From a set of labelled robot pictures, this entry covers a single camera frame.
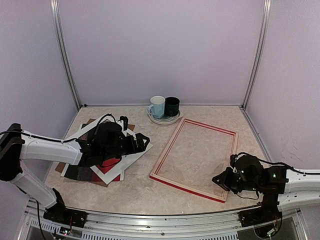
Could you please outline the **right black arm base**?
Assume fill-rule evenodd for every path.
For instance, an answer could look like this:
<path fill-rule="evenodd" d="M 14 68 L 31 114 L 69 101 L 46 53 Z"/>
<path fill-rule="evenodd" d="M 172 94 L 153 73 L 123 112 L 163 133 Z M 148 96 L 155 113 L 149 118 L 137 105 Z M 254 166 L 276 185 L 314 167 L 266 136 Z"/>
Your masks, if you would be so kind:
<path fill-rule="evenodd" d="M 240 211 L 238 217 L 241 226 L 249 227 L 281 219 L 283 213 L 278 209 L 278 196 L 279 194 L 275 192 L 263 193 L 262 202 L 258 208 Z"/>

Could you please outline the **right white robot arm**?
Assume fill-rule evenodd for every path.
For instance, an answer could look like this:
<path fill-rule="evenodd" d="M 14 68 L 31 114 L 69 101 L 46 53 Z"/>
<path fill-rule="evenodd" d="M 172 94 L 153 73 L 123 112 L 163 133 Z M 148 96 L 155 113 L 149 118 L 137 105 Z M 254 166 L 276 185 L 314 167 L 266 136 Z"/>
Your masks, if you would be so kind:
<path fill-rule="evenodd" d="M 295 169 L 284 162 L 267 162 L 246 152 L 230 156 L 230 166 L 212 178 L 227 192 L 236 195 L 253 191 L 262 195 L 256 218 L 266 222 L 277 210 L 318 205 L 320 171 Z"/>

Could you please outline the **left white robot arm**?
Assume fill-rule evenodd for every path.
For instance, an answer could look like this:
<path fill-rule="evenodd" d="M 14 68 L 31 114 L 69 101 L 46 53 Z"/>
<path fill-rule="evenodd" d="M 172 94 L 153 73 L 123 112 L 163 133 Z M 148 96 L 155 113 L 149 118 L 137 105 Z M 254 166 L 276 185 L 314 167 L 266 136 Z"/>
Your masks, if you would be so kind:
<path fill-rule="evenodd" d="M 35 135 L 14 123 L 0 139 L 0 179 L 33 197 L 63 223 L 70 211 L 60 193 L 46 186 L 23 160 L 76 166 L 109 184 L 151 147 L 147 136 L 126 129 L 122 120 L 92 122 L 65 140 Z"/>

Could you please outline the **white mat board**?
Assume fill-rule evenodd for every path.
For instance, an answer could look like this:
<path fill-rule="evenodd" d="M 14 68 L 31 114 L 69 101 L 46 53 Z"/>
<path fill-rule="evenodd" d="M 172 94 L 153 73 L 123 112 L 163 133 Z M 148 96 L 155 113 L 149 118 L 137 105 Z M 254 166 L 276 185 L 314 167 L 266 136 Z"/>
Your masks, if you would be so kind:
<path fill-rule="evenodd" d="M 72 165 L 78 166 L 82 153 L 81 147 L 77 140 L 80 140 L 80 137 L 84 135 L 86 132 L 90 131 L 92 128 L 97 127 L 99 124 L 104 122 L 114 122 L 122 127 L 122 133 L 125 136 L 133 136 L 135 137 L 137 133 L 132 132 L 129 128 L 126 131 L 123 130 L 123 123 L 122 121 L 116 120 L 111 114 L 106 114 L 100 117 L 99 119 L 89 123 L 74 135 L 72 135 L 67 140 L 62 141 L 61 146 L 63 149 L 62 153 L 62 162 Z M 96 173 L 104 183 L 109 184 L 112 182 L 114 178 L 116 178 L 122 171 L 125 171 L 128 167 L 130 167 L 134 162 L 136 162 L 140 157 L 142 157 L 152 145 L 149 143 L 145 151 L 140 151 L 139 153 L 123 155 L 122 160 L 115 165 L 110 171 L 105 174 L 99 172 L 99 170 L 92 166 L 91 169 L 94 173 Z"/>

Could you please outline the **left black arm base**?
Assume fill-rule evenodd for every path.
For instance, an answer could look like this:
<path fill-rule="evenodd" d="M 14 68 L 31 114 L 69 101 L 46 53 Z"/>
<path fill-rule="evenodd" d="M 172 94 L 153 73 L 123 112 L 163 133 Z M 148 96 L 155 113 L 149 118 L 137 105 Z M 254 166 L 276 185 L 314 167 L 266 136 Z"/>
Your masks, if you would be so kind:
<path fill-rule="evenodd" d="M 56 203 L 50 208 L 45 208 L 43 218 L 70 227 L 84 228 L 88 214 L 85 211 L 67 208 L 61 194 L 55 188 L 52 190 L 56 196 Z"/>

